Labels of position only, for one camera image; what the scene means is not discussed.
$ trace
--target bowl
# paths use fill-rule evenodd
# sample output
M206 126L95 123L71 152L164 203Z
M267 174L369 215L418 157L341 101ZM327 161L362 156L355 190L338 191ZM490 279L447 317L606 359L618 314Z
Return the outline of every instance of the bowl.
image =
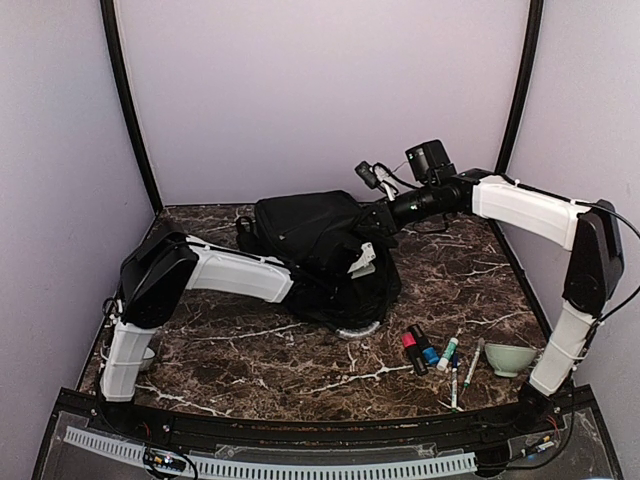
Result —
M538 351L529 347L486 343L484 351L489 364L499 377L513 378L527 368L536 358Z

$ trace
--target black metal pole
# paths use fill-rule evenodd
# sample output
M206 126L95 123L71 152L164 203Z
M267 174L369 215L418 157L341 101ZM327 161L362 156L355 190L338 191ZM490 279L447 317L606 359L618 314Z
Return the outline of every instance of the black metal pole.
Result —
M516 143L520 121L522 120L522 112L524 111L524 104L527 99L527 91L529 90L531 72L533 71L533 62L536 56L543 6L544 0L531 0L529 5L529 19L527 21L524 47L522 48L522 58L520 59L520 70L518 71L518 80L516 81L516 89L513 94L509 119L507 120L507 127L505 128L500 154L498 155L498 161L496 163L496 173L507 172L513 146Z
M127 71L124 65L124 55L122 54L122 46L120 45L120 36L118 34L118 22L116 19L113 0L100 0L102 8L102 21L104 23L104 33L107 37L107 46L109 48L109 57L111 58L111 68L113 69L113 77L116 81L118 96L120 97L120 106L124 115L127 130L129 131L129 139L133 147L133 153L136 156L140 175L147 190L149 201L156 214L163 209L162 199L158 191L158 185L153 177L151 164L147 149L142 140L142 133L136 116L136 110L133 106L133 97L129 88L129 80L127 79Z

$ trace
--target perforated rail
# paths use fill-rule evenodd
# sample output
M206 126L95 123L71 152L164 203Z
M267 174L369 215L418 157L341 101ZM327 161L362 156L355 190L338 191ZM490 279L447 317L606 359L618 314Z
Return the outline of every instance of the perforated rail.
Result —
M69 427L64 441L76 447L143 467L144 446ZM229 480L422 480L475 472L475 454L368 465L273 465L189 455L202 479ZM193 477L191 468L183 476Z

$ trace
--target marble surface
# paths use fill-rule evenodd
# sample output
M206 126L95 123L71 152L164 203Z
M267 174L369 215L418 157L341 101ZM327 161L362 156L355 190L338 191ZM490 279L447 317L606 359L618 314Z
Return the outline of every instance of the marble surface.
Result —
M250 206L170 207L185 231L235 246L234 220ZM345 341L300 322L281 305L212 291L185 292L152 340L157 361L141 374L136 402L174 411L265 420L381 420L441 414L451 373L416 376L401 335L418 323L439 353L457 335L459 383L478 338L540 348L545 340L485 221L460 216L442 234L420 224L396 236L403 290L373 336ZM93 391L98 351L81 390ZM526 373L499 378L482 356L462 393L468 410L515 402Z

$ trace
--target black bag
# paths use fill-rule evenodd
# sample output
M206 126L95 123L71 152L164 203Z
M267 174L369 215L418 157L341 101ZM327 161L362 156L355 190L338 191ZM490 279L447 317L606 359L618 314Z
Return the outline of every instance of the black bag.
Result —
M292 271L294 285L283 304L296 316L332 330L360 329L383 322L401 289L385 237L348 193L291 195L256 203L252 220L236 222L238 247L274 256ZM349 267L371 242L375 272L351 278Z

